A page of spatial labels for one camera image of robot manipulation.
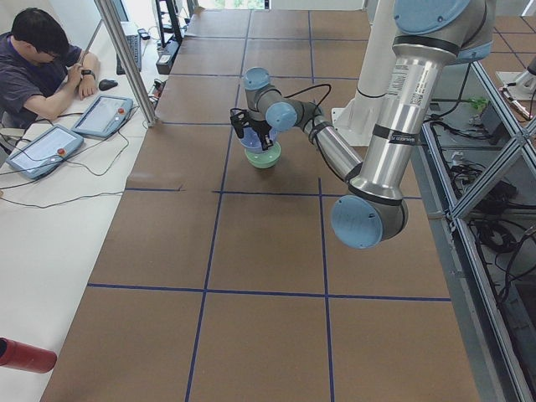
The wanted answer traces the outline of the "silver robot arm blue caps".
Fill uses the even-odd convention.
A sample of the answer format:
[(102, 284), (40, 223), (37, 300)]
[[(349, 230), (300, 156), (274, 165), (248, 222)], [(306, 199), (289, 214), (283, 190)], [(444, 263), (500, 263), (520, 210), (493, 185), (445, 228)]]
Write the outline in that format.
[(255, 67), (243, 78), (247, 109), (231, 121), (238, 136), (250, 127), (263, 149), (270, 131), (301, 129), (325, 163), (348, 186), (333, 206), (331, 226), (338, 239), (367, 249), (396, 236), (408, 219), (400, 182), (424, 123), (436, 83), (450, 64), (485, 58), (492, 47), (493, 1), (382, 1), (368, 46), (379, 100), (364, 156), (343, 139), (319, 106), (284, 97), (267, 70)]

